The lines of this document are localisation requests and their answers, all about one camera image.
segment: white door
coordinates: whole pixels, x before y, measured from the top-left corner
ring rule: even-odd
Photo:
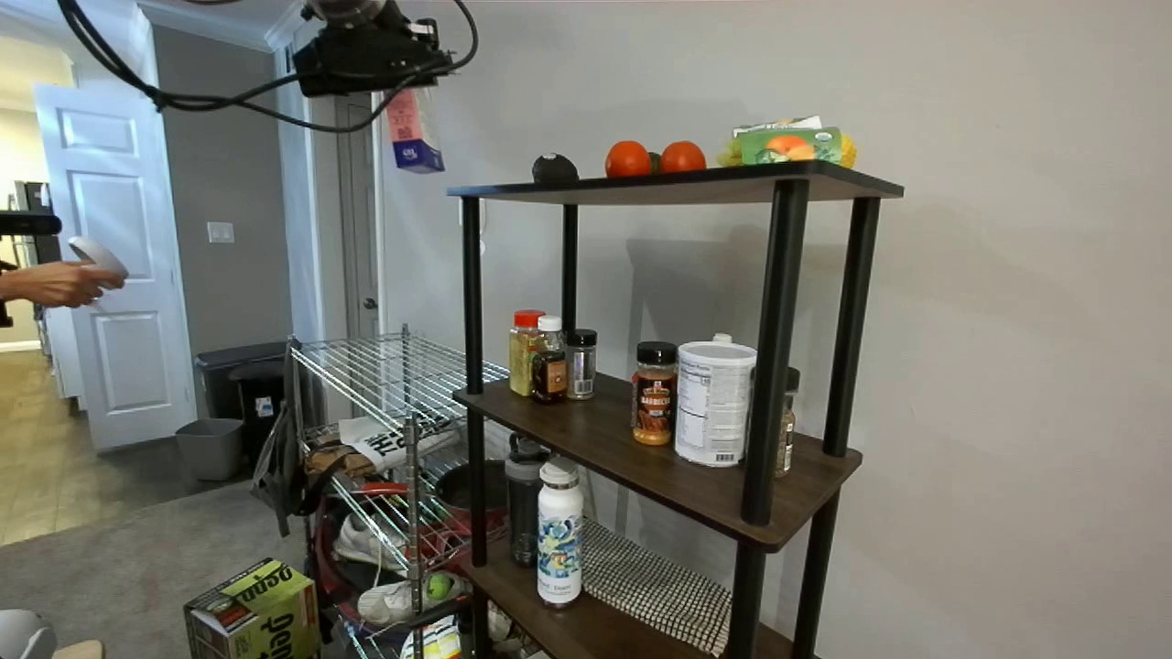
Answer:
[[[35,117],[63,239],[127,268],[123,290],[70,312],[92,446],[164,439],[194,421],[194,373],[161,117],[114,89],[40,89]]]

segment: hallway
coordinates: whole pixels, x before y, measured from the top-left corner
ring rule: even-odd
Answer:
[[[167,439],[94,455],[40,351],[0,351],[0,547],[206,489]]]

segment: shelf board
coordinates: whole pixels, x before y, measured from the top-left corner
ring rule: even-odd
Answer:
[[[609,604],[582,592],[567,606],[539,601],[533,570],[517,566],[494,542],[488,565],[461,555],[461,570],[483,590],[517,625],[523,625],[558,659],[593,656],[669,656],[702,659],[700,647],[674,639]],[[757,625],[754,656],[786,659],[792,639],[770,625]]]
[[[903,199],[903,187],[826,163],[826,160],[786,160],[786,163],[743,163],[674,172],[649,180],[580,180],[567,187],[539,184],[492,184],[492,187],[451,187],[451,199],[500,199],[500,201],[553,201],[553,206],[743,206],[770,201],[779,180],[809,180],[809,201],[853,201],[853,199]]]
[[[626,382],[600,373],[591,401],[559,405],[520,400],[500,382],[488,384],[483,395],[456,392],[456,400],[665,510],[770,554],[779,549],[862,465],[855,451],[832,456],[816,439],[798,435],[794,467],[774,484],[774,521],[748,522],[740,516],[743,467],[702,467],[678,456],[669,446],[652,451],[630,439]]]

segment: wire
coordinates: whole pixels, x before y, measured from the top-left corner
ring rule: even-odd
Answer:
[[[400,85],[392,85],[388,91],[382,91],[382,104],[355,124],[315,124],[315,119],[300,119],[300,117],[290,117],[290,112],[279,112],[279,111],[266,111],[261,105],[255,100],[273,91],[273,89],[285,89],[285,85],[295,85],[295,80],[307,80],[307,74],[290,74],[290,78],[273,78],[266,85],[255,85],[255,89],[245,89],[239,95],[182,95],[182,91],[164,91],[156,85],[146,85],[114,49],[108,40],[92,25],[92,17],[80,11],[77,0],[57,0],[57,11],[70,25],[70,33],[85,45],[88,56],[99,58],[102,71],[108,71],[118,80],[123,80],[127,89],[141,91],[156,111],[182,111],[182,112],[217,112],[217,111],[227,111],[227,105],[239,105],[239,111],[252,111],[252,112],[262,112],[262,117],[273,117],[280,124],[295,124],[295,129],[312,129],[312,132],[361,132],[377,119],[377,112],[409,85],[417,80],[431,80],[431,78],[451,78],[456,71],[466,71],[476,52],[478,52],[478,29],[476,29],[476,17],[472,11],[466,7],[466,0],[454,0],[454,7],[466,14],[466,25],[467,25],[467,52],[461,58],[454,58],[451,67],[409,67]]]

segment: cardboard box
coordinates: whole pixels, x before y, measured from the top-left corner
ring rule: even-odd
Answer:
[[[182,617],[189,659],[322,656],[315,583],[271,555],[185,601]]]

